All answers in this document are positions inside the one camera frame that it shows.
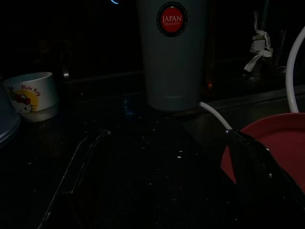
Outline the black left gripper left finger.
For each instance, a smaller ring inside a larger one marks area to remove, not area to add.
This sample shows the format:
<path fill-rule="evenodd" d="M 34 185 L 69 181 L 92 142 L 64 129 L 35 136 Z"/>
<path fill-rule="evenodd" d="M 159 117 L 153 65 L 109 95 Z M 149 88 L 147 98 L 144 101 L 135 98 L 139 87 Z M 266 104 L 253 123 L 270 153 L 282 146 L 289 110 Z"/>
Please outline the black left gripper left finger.
<path fill-rule="evenodd" d="M 110 135 L 111 132 L 109 130 L 100 129 L 85 136 L 85 138 L 78 143 L 50 201 L 50 204 L 48 205 L 47 210 L 38 226 L 39 229 L 46 227 L 56 201 L 61 196 L 74 193 L 74 190 L 80 184 L 87 164 L 92 157 L 93 149 L 100 143 L 102 139 L 107 138 Z"/>

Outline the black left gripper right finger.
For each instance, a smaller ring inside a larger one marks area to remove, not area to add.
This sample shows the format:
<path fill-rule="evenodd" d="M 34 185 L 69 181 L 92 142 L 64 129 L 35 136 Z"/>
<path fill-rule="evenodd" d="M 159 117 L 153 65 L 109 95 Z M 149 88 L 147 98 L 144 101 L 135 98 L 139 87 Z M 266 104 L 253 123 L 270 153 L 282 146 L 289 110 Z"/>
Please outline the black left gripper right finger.
<path fill-rule="evenodd" d="M 305 194 L 261 142 L 226 131 L 243 229 L 303 229 Z"/>

